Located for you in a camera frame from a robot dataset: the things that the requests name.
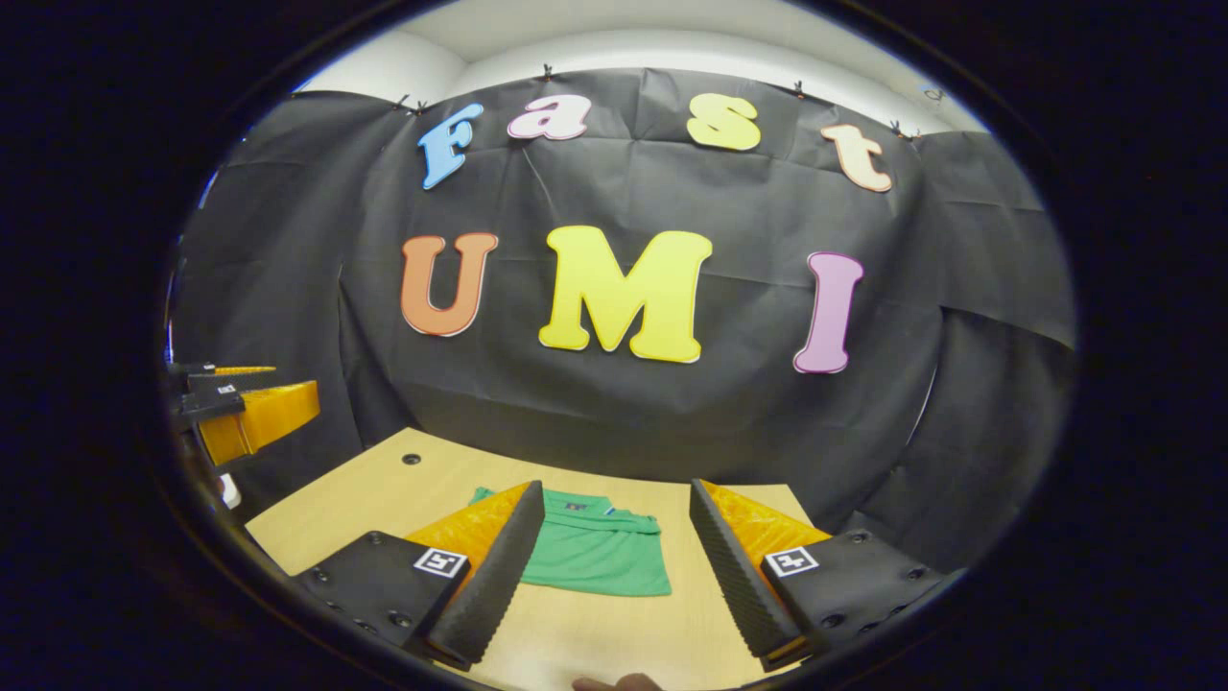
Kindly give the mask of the black backdrop cloth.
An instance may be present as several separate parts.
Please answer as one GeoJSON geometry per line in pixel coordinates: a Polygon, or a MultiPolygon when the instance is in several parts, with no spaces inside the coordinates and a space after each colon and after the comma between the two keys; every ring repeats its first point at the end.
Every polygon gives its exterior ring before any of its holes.
{"type": "Polygon", "coordinates": [[[181,236],[189,362],[321,385],[268,502],[400,430],[585,473],[786,484],[822,529],[938,569],[1025,511],[1074,389],[1074,290],[987,133],[905,140],[772,83],[609,69],[413,115],[309,92],[236,145],[181,236]],[[550,231],[623,268],[711,241],[693,365],[546,349],[550,231]]]}

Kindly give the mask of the green T-shirt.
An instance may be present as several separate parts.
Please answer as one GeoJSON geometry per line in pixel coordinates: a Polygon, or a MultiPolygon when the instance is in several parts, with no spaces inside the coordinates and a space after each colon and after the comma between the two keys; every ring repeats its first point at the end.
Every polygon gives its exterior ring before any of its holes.
{"type": "Polygon", "coordinates": [[[543,502],[523,584],[613,598],[672,594],[656,517],[619,509],[600,495],[544,488],[543,502]]]}

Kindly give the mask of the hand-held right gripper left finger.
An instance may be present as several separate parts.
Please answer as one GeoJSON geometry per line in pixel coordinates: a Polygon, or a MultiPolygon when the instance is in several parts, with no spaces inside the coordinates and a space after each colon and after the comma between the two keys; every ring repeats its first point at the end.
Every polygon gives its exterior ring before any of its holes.
{"type": "Polygon", "coordinates": [[[408,536],[363,533],[293,581],[349,626],[465,673],[503,622],[544,517],[529,481],[408,536]]]}

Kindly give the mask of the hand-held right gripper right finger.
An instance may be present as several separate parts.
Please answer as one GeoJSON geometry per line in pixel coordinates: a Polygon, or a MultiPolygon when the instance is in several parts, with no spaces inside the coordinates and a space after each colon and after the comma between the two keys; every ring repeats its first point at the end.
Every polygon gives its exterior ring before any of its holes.
{"type": "Polygon", "coordinates": [[[865,528],[830,535],[695,477],[689,515],[745,647],[775,673],[885,631],[963,577],[865,528]]]}

